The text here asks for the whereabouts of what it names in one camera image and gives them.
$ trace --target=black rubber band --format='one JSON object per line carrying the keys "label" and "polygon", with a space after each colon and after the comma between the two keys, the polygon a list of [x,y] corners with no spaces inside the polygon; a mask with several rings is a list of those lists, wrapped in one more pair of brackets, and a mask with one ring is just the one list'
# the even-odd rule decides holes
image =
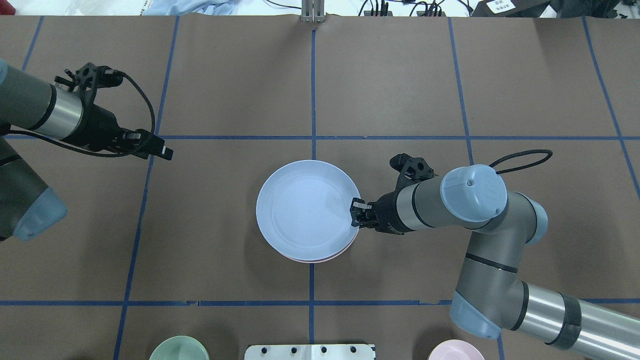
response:
{"label": "black rubber band", "polygon": [[524,288],[524,296],[522,298],[522,308],[520,309],[520,316],[518,316],[518,321],[516,324],[510,328],[511,331],[516,331],[522,325],[524,321],[524,316],[527,314],[527,308],[529,307],[529,285],[526,282],[522,281],[522,287]]}
{"label": "black rubber band", "polygon": [[22,159],[22,156],[20,156],[18,154],[11,155],[9,157],[6,157],[6,158],[0,160],[0,167],[3,166],[3,165],[7,165],[9,163],[13,163],[14,161],[20,160],[20,159]]}
{"label": "black rubber band", "polygon": [[49,117],[53,112],[53,108],[56,107],[57,98],[58,98],[58,92],[56,91],[56,88],[53,85],[51,85],[51,102],[49,103],[49,107],[47,107],[47,111],[44,112],[44,115],[42,115],[42,118],[40,118],[40,120],[34,126],[31,126],[27,130],[34,131],[35,129],[38,129],[40,126],[43,126],[44,123],[47,122],[47,120],[49,120]]}
{"label": "black rubber band", "polygon": [[420,186],[420,185],[418,184],[413,188],[413,192],[411,194],[411,206],[413,206],[413,214],[415,215],[415,217],[418,218],[418,220],[420,220],[422,225],[424,225],[426,227],[433,227],[433,226],[431,226],[431,225],[429,225],[429,224],[424,222],[424,220],[420,217],[420,215],[418,215],[418,210],[415,208],[415,191],[418,190],[418,186]]}
{"label": "black rubber band", "polygon": [[482,263],[482,264],[485,264],[485,265],[493,266],[494,268],[498,268],[500,270],[513,272],[514,274],[518,273],[518,268],[514,268],[513,266],[509,266],[509,265],[505,265],[505,264],[496,263],[495,261],[491,261],[489,259],[481,258],[481,257],[479,257],[477,255],[473,255],[473,254],[467,253],[467,255],[465,255],[465,257],[467,259],[471,259],[471,260],[477,261],[478,263]]}
{"label": "black rubber band", "polygon": [[555,340],[546,344],[561,350],[568,350],[578,340],[578,336],[580,336],[580,330],[582,330],[582,309],[580,308],[578,299],[575,297],[562,293],[560,295],[562,295],[564,302],[562,328]]}

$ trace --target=white bracket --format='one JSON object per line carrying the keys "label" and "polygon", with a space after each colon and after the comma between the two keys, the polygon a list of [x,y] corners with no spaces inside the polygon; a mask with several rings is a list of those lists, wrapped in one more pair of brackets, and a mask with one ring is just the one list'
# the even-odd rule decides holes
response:
{"label": "white bracket", "polygon": [[302,0],[302,22],[324,22],[324,0]]}
{"label": "white bracket", "polygon": [[376,360],[376,346],[339,345],[254,345],[244,360]]}

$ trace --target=white plate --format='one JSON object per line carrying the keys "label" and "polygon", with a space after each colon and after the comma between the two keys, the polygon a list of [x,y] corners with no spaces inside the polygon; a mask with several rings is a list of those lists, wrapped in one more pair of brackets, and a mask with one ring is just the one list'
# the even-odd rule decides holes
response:
{"label": "white plate", "polygon": [[447,340],[433,349],[428,360],[484,360],[484,357],[466,341]]}
{"label": "white plate", "polygon": [[318,263],[345,251],[358,233],[349,212],[354,197],[360,197],[358,188],[339,168],[296,161],[262,185],[255,216],[262,235],[279,253]]}
{"label": "white plate", "polygon": [[164,340],[149,360],[209,360],[209,355],[198,340],[181,335]]}

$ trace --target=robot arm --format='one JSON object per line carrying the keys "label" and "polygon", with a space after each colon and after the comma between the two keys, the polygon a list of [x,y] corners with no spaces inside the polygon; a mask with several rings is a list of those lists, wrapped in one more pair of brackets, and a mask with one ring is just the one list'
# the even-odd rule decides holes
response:
{"label": "robot arm", "polygon": [[[53,86],[0,59],[0,136],[24,133],[39,137],[83,154],[115,158],[149,155],[171,160],[173,151],[152,130],[131,131],[118,125],[115,116],[93,103],[97,90],[118,86],[125,73],[106,66],[88,63],[75,73],[66,71],[70,79],[56,76]],[[147,102],[154,118],[151,103]],[[11,126],[32,131],[12,131]],[[76,149],[55,140],[80,147]],[[113,154],[96,154],[100,151]],[[0,137],[0,241],[16,236],[30,240],[60,221],[67,208],[35,171]]]}
{"label": "robot arm", "polygon": [[594,359],[640,359],[640,320],[517,279],[525,246],[547,230],[540,204],[507,191],[486,165],[442,177],[406,154],[391,165],[400,171],[396,190],[366,205],[354,199],[352,225],[392,234],[448,225],[473,231],[451,304],[458,327],[489,339],[520,331]]}

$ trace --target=red object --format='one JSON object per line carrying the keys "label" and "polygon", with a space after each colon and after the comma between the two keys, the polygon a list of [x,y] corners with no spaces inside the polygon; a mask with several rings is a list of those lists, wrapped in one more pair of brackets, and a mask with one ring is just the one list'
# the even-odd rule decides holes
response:
{"label": "red object", "polygon": [[7,0],[0,0],[0,15],[15,15],[15,8]]}

